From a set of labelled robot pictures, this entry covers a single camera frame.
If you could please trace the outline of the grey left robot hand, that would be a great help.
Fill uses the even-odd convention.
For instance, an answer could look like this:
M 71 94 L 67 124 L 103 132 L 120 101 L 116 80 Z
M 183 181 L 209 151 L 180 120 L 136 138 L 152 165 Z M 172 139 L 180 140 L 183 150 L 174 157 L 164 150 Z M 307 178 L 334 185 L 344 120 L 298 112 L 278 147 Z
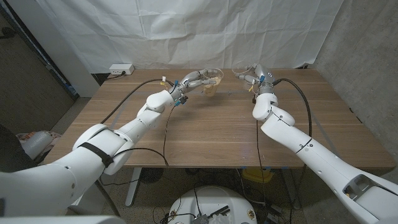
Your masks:
M 175 84 L 169 93 L 174 101 L 180 99 L 186 93 L 194 90 L 201 85 L 213 85 L 216 81 L 210 75 L 217 75 L 219 71 L 215 68 L 206 68 L 199 71 L 190 72 L 180 82 Z

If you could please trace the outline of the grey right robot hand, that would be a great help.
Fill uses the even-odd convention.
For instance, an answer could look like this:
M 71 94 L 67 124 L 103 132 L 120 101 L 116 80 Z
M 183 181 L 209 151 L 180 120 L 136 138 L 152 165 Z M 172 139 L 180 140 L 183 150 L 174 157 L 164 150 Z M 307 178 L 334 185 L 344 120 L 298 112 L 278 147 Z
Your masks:
M 248 91 L 253 92 L 255 95 L 274 93 L 273 82 L 275 78 L 271 71 L 261 64 L 250 63 L 243 65 L 239 63 L 232 71 L 236 78 L 246 84 Z

